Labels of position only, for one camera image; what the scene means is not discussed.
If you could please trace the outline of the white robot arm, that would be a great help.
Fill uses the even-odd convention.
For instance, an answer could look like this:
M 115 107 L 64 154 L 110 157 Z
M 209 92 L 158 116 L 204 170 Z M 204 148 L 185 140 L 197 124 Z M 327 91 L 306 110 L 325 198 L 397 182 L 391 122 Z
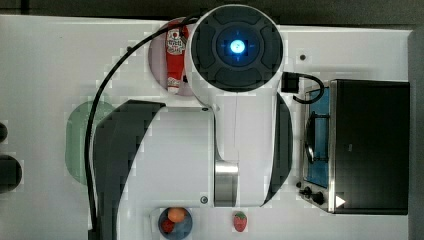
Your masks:
M 215 8 L 194 25 L 184 61 L 191 102 L 130 100 L 97 126 L 91 240 L 160 240 L 173 207 L 261 207 L 287 179 L 293 133 L 275 23 L 250 6 Z

